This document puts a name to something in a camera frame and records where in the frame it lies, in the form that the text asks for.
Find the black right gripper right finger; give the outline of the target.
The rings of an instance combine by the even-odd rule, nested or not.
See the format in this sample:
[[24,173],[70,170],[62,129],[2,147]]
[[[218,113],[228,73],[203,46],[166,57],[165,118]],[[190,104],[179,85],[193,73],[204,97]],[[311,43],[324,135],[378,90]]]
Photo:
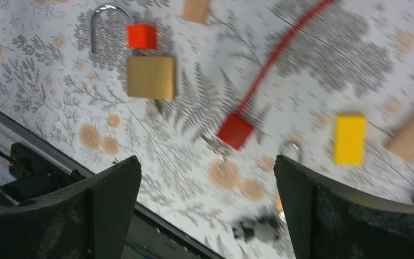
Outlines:
[[414,205],[278,155],[274,174],[296,258],[414,258]]

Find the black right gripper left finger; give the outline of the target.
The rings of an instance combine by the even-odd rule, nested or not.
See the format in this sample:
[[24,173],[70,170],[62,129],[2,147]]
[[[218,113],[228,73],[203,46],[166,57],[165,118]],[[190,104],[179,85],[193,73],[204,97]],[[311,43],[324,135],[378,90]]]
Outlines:
[[141,177],[131,156],[18,205],[0,192],[0,258],[120,258]]

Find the small brass padlock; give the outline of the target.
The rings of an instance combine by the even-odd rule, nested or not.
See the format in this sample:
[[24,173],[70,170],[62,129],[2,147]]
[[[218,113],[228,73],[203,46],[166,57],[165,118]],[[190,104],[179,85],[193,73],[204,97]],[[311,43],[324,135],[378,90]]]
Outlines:
[[297,162],[302,162],[302,146],[294,140],[284,141],[279,148],[279,155],[284,155]]

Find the red cable padlock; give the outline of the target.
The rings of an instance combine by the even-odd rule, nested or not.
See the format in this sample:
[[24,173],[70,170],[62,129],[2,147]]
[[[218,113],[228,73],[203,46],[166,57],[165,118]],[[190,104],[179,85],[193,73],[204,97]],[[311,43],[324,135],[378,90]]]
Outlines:
[[325,0],[319,2],[315,7],[304,14],[293,26],[293,28],[286,33],[275,50],[271,53],[270,57],[261,69],[260,73],[255,78],[254,82],[251,84],[251,87],[240,102],[238,108],[228,115],[228,117],[219,128],[216,136],[221,141],[235,150],[240,150],[240,148],[243,147],[247,139],[252,134],[254,126],[246,119],[244,119],[242,117],[242,114],[247,108],[258,87],[264,80],[272,65],[277,61],[281,53],[290,45],[291,41],[297,36],[303,27],[307,25],[310,20],[313,19],[318,13],[333,3],[335,3],[333,0]]

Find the large brass padlock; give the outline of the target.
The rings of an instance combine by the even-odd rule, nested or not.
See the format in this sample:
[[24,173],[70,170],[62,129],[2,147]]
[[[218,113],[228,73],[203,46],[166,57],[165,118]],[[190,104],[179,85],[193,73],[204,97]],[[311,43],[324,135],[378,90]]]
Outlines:
[[[90,18],[90,48],[93,54],[97,53],[96,18],[98,14],[108,10],[123,13],[127,19],[127,26],[135,25],[131,13],[118,3],[105,3],[95,8]],[[168,56],[135,56],[134,54],[127,56],[126,85],[129,97],[174,99],[175,58]]]

